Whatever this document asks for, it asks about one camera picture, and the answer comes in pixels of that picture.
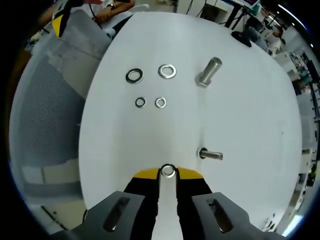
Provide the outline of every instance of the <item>gray mesh chair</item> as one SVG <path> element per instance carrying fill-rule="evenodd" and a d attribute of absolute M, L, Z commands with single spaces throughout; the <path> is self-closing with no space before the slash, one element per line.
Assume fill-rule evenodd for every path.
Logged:
<path fill-rule="evenodd" d="M 41 42 L 41 50 L 28 62 L 14 95 L 9 123 L 12 175 L 28 204 L 48 205 L 82 198 L 79 181 L 30 183 L 23 168 L 57 166 L 78 157 L 86 97 L 79 92 L 88 92 L 110 42 L 79 10 L 70 16 L 65 37 L 58 39 L 53 32 L 48 34 Z M 72 79 L 75 69 L 83 74 Z"/>

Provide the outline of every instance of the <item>metal washer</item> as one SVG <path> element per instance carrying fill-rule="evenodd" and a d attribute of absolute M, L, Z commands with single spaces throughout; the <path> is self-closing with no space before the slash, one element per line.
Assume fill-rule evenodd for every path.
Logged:
<path fill-rule="evenodd" d="M 167 101 L 164 97 L 158 97 L 156 100 L 155 100 L 155 105 L 157 108 L 159 109 L 163 109 L 167 106 Z"/>
<path fill-rule="evenodd" d="M 172 70 L 172 73 L 170 75 L 165 74 L 164 73 L 164 69 L 165 68 L 169 68 Z M 175 68 L 175 66 L 173 66 L 172 64 L 163 64 L 159 67 L 158 73 L 161 77 L 165 78 L 165 79 L 172 79 L 176 74 L 177 74 L 177 70 Z"/>
<path fill-rule="evenodd" d="M 172 170 L 172 173 L 166 174 L 165 169 L 171 169 L 171 170 Z M 164 177 L 167 178 L 167 179 L 170 179 L 170 178 L 172 178 L 174 175 L 176 175 L 176 169 L 175 169 L 175 167 L 174 167 L 173 165 L 171 165 L 171 164 L 165 164 L 165 165 L 163 165 L 163 166 L 161 167 L 160 172 L 161 172 L 161 175 L 164 176 Z"/>
<path fill-rule="evenodd" d="M 138 104 L 139 100 L 142 100 L 142 101 L 143 101 L 143 104 L 142 104 L 142 105 Z M 139 109 L 144 108 L 144 107 L 146 106 L 146 104 L 147 104 L 147 101 L 146 101 L 146 99 L 145 99 L 143 96 L 138 97 L 138 98 L 135 100 L 135 105 L 136 105 L 136 107 L 139 108 Z"/>
<path fill-rule="evenodd" d="M 132 73 L 138 73 L 139 77 L 135 80 L 131 79 L 130 74 L 132 74 Z M 144 72 L 140 68 L 133 68 L 133 69 L 129 70 L 125 75 L 125 80 L 130 84 L 137 84 L 137 83 L 141 82 L 143 78 L 144 78 Z"/>

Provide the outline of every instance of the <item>white round table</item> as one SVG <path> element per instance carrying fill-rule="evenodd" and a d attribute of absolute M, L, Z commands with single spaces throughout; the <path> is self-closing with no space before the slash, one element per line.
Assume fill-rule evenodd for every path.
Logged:
<path fill-rule="evenodd" d="M 138 171 L 170 163 L 203 174 L 212 192 L 246 210 L 256 227 L 273 214 L 278 224 L 301 161 L 295 92 L 269 55 L 230 33 L 176 13 L 136 13 L 125 24 L 101 60 L 82 116 L 79 168 L 88 209 L 123 191 Z M 222 67 L 209 87 L 200 88 L 195 77 L 212 57 L 220 58 Z M 174 78 L 159 76 L 163 64 L 175 66 Z M 125 76 L 134 68 L 143 70 L 144 78 L 130 84 Z M 146 99 L 144 108 L 135 106 L 139 97 Z M 155 106 L 159 97 L 167 101 L 163 109 Z M 201 147 L 222 152 L 224 159 L 198 158 Z M 181 238 L 173 217 L 174 184 L 161 180 L 152 239 Z"/>

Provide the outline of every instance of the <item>hand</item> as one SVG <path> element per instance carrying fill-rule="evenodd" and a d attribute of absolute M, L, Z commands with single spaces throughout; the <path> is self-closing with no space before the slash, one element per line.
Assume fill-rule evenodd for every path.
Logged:
<path fill-rule="evenodd" d="M 111 8 L 106 7 L 95 16 L 94 21 L 98 24 L 103 24 L 103 23 L 109 21 L 111 18 L 112 18 Z"/>

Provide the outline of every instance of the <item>metal bolt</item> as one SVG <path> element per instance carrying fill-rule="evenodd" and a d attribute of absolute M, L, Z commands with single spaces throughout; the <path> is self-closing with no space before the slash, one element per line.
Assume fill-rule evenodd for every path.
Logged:
<path fill-rule="evenodd" d="M 202 88 L 206 88 L 211 83 L 212 76 L 222 66 L 222 61 L 218 57 L 213 57 L 205 67 L 203 72 L 198 75 L 197 85 Z"/>
<path fill-rule="evenodd" d="M 224 154 L 222 152 L 208 151 L 205 147 L 198 150 L 198 156 L 201 159 L 209 158 L 220 161 L 224 159 Z"/>

